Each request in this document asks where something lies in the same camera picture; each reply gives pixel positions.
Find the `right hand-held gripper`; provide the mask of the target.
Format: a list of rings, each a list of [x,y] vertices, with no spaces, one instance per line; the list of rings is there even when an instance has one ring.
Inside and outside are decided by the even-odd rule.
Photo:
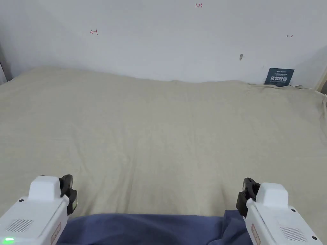
[[[288,204],[288,192],[278,183],[245,178],[236,209],[254,245],[321,245],[299,212]]]

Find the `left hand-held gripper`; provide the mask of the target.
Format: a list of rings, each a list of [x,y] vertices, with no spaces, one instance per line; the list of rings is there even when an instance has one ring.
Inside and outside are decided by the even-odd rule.
[[[0,218],[2,245],[56,245],[78,205],[73,176],[40,175]]]

